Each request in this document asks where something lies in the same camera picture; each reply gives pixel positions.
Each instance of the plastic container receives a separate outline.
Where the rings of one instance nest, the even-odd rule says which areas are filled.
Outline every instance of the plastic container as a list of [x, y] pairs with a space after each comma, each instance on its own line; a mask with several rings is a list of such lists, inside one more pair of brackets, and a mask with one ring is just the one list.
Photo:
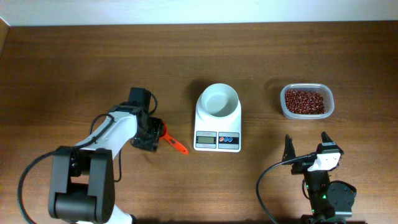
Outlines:
[[[290, 112], [286, 107], [285, 92], [287, 90], [302, 90], [302, 91], [315, 91], [320, 93], [323, 97], [323, 105], [325, 105], [324, 114], [296, 114]], [[285, 86], [280, 93], [280, 104], [284, 116], [288, 119], [323, 119], [329, 117], [335, 109], [335, 102], [333, 101], [333, 94], [330, 89], [322, 84], [316, 83], [296, 83]]]

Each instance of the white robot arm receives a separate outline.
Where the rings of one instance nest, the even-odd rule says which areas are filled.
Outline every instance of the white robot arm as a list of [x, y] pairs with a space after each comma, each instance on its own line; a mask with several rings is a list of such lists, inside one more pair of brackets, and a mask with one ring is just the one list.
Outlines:
[[[145, 89], [132, 88], [129, 101], [102, 114], [107, 118], [86, 139], [76, 146], [58, 149], [49, 195], [52, 218], [79, 224], [134, 223], [132, 215], [114, 205], [112, 160], [130, 139], [134, 147], [157, 149], [164, 125], [161, 119], [150, 116], [153, 111], [148, 112], [151, 95]], [[71, 177], [80, 175], [89, 175], [89, 183], [71, 181]]]
[[[77, 145], [82, 145], [88, 142], [93, 137], [97, 136], [101, 130], [103, 130], [109, 122], [113, 122], [105, 133], [98, 138], [96, 142], [89, 146], [83, 147], [81, 151], [95, 151], [98, 148], [112, 150], [112, 159], [116, 157], [124, 144], [132, 139], [137, 133], [137, 118], [136, 115], [132, 115], [128, 112], [115, 111], [109, 113], [114, 117], [114, 121], [111, 118], [106, 118], [105, 121], [99, 126], [85, 140], [79, 142]], [[122, 212], [116, 205], [113, 207], [112, 215], [106, 224], [132, 224], [134, 222], [133, 217], [130, 214]], [[78, 221], [78, 224], [89, 224], [92, 222]]]

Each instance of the orange handle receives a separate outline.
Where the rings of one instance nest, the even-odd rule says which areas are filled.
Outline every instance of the orange handle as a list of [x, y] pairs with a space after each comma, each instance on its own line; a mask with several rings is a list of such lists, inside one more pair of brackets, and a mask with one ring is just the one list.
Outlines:
[[188, 155], [188, 149], [183, 146], [181, 143], [179, 143], [177, 140], [175, 140], [172, 136], [169, 136], [169, 134], [165, 134], [165, 136], [163, 136], [164, 139], [166, 139], [166, 141], [168, 141], [170, 143], [170, 145], [172, 145], [176, 150], [180, 151], [182, 154], [184, 155]]

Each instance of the wooden table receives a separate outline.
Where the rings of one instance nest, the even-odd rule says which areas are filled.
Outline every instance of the wooden table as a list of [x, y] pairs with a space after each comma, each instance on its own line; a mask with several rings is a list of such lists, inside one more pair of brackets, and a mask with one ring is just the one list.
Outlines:
[[[97, 114], [140, 86], [156, 95], [155, 116], [190, 155], [165, 141], [156, 153], [123, 147], [116, 204], [137, 218], [269, 220], [255, 193], [260, 173], [282, 159], [286, 134], [302, 155], [315, 151], [326, 131], [346, 153], [331, 180], [358, 189], [351, 220], [395, 223], [397, 27], [396, 21], [12, 27], [0, 59], [0, 220], [23, 223], [16, 191], [28, 163], [81, 141]], [[284, 118], [281, 89], [303, 82], [330, 87], [336, 108], [329, 118]], [[240, 153], [192, 147], [195, 104], [212, 83], [238, 92]], [[24, 186], [25, 207], [38, 223], [62, 223], [47, 212], [51, 164], [34, 167]], [[265, 176], [261, 195], [279, 220], [311, 213], [302, 178], [289, 167]]]

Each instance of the white kitchen scale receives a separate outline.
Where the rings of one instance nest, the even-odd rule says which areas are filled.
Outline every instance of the white kitchen scale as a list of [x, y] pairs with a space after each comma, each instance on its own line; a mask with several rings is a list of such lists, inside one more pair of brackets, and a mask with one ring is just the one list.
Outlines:
[[222, 83], [209, 86], [197, 102], [193, 147], [198, 151], [239, 152], [241, 121], [242, 107], [235, 90]]

